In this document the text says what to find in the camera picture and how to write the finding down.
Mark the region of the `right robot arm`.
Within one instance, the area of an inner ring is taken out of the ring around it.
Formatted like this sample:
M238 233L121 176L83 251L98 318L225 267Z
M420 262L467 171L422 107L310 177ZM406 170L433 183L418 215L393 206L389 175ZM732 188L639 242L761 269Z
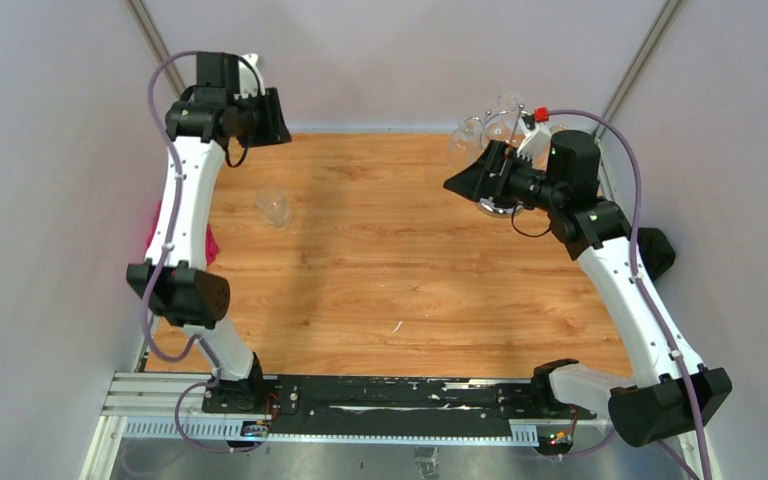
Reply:
M532 166L526 147L493 140L445 180L473 203L498 201L541 210L552 235L600 294L626 348L628 378L562 359L534 370L531 403L544 417L575 405L608 417L628 445L642 447L704 426L732 391L722 368L710 369L680 334L654 291L636 235L622 209L600 196L601 152L578 130L553 134L547 167Z

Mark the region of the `patterned clear wine glass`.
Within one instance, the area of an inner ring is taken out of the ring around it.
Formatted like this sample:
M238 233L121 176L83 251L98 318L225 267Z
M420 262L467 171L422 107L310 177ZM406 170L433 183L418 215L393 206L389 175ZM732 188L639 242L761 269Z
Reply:
M289 226L289 204L281 187L263 186L257 190L255 200L258 211L270 227L285 230Z

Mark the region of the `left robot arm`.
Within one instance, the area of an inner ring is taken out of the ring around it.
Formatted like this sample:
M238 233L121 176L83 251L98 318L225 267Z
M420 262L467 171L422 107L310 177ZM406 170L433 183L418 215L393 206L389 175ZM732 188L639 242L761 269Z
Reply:
M147 103L166 148L165 184L150 242L126 280L142 302L141 332L153 355L167 362L199 348L208 359L209 400L258 411L268 398L260 360L229 318L229 282L208 271L208 220L218 174L243 151L291 142L276 88L266 84L256 53L194 51L196 81L158 111L155 84L170 60L152 73Z

